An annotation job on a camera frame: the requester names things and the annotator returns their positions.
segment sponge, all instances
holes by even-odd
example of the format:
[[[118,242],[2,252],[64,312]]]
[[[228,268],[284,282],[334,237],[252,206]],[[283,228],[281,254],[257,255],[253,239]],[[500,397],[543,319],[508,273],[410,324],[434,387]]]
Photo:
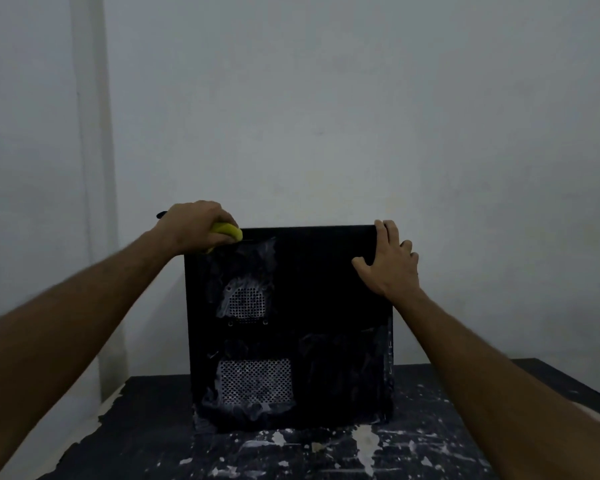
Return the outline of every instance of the sponge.
[[[211,226],[211,232],[228,235],[229,237],[232,237],[236,242],[240,242],[242,240],[242,229],[239,229],[233,224],[229,224],[227,222],[216,222]],[[207,250],[207,254],[209,254],[213,250],[213,248]]]

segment left arm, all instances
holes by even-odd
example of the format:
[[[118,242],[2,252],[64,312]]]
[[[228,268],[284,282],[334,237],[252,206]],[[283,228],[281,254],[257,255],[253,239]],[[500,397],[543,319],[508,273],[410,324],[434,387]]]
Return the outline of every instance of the left arm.
[[[0,469],[178,255],[228,244],[211,233],[235,221],[215,202],[176,204],[117,254],[0,317]]]

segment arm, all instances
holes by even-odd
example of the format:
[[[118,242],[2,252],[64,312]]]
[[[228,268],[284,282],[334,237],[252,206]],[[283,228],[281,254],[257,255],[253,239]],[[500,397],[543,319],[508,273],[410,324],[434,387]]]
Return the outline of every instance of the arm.
[[[220,204],[176,204],[128,247],[0,317],[0,469],[168,261],[231,243]]]
[[[420,289],[418,255],[376,221],[372,266],[353,265],[387,297],[436,368],[476,443],[503,479],[600,479],[600,425],[444,312]]]

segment black table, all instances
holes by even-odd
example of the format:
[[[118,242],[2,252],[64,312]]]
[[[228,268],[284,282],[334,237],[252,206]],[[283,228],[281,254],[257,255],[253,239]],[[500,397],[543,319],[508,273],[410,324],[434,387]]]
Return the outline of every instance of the black table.
[[[600,413],[600,394],[594,390],[539,360],[515,363]],[[395,412],[389,424],[197,436],[191,428],[188,376],[132,377],[101,416],[102,426],[72,445],[56,470],[42,478],[496,478],[432,366],[399,365],[394,376]]]

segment perforated vent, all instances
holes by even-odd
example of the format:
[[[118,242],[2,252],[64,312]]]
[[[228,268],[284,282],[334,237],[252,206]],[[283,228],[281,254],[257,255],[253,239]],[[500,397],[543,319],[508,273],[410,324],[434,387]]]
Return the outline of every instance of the perforated vent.
[[[241,322],[254,322],[267,311],[267,300],[258,288],[239,288],[229,298],[229,314]]]
[[[289,359],[222,360],[218,369],[223,404],[287,403],[294,398]]]

